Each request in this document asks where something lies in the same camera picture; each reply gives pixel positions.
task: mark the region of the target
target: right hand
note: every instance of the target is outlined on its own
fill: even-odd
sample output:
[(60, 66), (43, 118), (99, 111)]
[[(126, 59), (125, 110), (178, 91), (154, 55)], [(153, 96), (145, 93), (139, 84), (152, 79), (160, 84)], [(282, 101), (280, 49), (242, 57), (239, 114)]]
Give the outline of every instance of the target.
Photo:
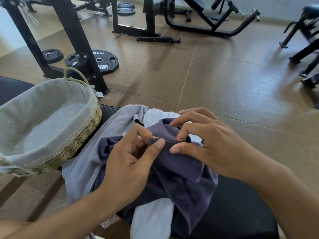
[(177, 139), (184, 141), (189, 134), (203, 139), (203, 147), (192, 143), (178, 143), (171, 153), (190, 155), (218, 174), (245, 181), (259, 173), (256, 166), (264, 166), (270, 158), (243, 140), (231, 128), (205, 108), (180, 111), (173, 127), (182, 126)]

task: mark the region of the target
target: fingernail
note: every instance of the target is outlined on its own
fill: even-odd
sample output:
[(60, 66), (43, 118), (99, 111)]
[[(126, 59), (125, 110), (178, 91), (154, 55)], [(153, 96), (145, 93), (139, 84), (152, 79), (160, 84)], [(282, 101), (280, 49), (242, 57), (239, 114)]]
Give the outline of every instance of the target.
[(173, 147), (171, 147), (171, 149), (169, 150), (169, 152), (170, 152), (171, 154), (177, 154), (177, 153), (179, 153), (179, 149), (178, 149), (178, 148), (174, 148), (174, 146), (173, 146)]
[(160, 140), (157, 140), (154, 145), (159, 149), (162, 149), (165, 145), (165, 140), (161, 138)]

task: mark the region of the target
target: left hand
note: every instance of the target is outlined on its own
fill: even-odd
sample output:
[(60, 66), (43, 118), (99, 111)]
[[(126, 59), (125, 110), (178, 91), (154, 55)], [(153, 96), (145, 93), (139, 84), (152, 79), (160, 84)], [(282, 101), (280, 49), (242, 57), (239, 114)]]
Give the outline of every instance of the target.
[(165, 145), (165, 140), (160, 139), (146, 149), (151, 137), (153, 135), (148, 129), (134, 124), (110, 153), (103, 182), (97, 190), (107, 197), (106, 201), (112, 204), (110, 206), (115, 206), (117, 211), (141, 194), (150, 168)]

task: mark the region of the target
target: white wall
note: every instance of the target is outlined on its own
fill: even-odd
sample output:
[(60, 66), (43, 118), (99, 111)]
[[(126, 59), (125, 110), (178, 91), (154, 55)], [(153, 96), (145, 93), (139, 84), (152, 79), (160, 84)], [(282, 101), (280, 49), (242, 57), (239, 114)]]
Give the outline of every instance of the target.
[[(214, 0), (202, 0), (206, 8), (210, 8)], [(319, 0), (232, 0), (234, 4), (249, 16), (252, 9), (258, 9), (261, 17), (278, 18), (285, 20), (297, 20), (302, 9), (309, 3), (319, 4)], [(176, 0), (177, 6), (185, 6), (182, 0)]]

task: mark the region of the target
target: finger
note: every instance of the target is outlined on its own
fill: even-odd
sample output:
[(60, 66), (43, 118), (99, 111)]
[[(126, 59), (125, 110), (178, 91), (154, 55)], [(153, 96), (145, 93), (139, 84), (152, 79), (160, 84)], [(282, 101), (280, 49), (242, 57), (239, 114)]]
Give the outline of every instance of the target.
[(195, 111), (187, 112), (177, 118), (175, 118), (171, 123), (170, 126), (181, 126), (182, 124), (186, 122), (193, 122), (193, 123), (211, 123), (213, 120), (211, 118), (208, 118), (200, 113), (197, 113)]
[(185, 141), (189, 134), (197, 135), (201, 139), (205, 140), (205, 138), (206, 138), (205, 127), (206, 126), (207, 126), (206, 124), (185, 123), (183, 125), (183, 127), (180, 129), (180, 131), (176, 137), (176, 140), (177, 141)]
[(152, 133), (147, 128), (135, 123), (121, 139), (120, 143), (125, 144), (125, 146), (135, 144), (139, 136), (142, 137), (145, 143), (147, 143), (148, 140), (153, 137)]
[(204, 157), (202, 154), (205, 152), (205, 148), (190, 142), (180, 142), (172, 146), (169, 152), (172, 154), (186, 154), (201, 160)]
[(136, 165), (139, 169), (142, 169), (143, 171), (147, 171), (149, 173), (149, 170), (155, 160), (155, 158), (158, 156), (158, 154), (161, 152), (165, 145), (164, 139), (159, 139), (152, 145), (150, 145), (144, 152), (144, 154), (141, 156), (141, 158), (136, 162)]
[(215, 116), (214, 113), (210, 112), (205, 107), (197, 107), (197, 108), (191, 108), (191, 109), (187, 109), (187, 110), (181, 110), (178, 112), (178, 114), (183, 115), (183, 114), (185, 114), (187, 112), (191, 112), (191, 111), (197, 112), (199, 114), (202, 114), (202, 115), (207, 116), (207, 117), (214, 119), (214, 120), (219, 120), (217, 118), (217, 116)]

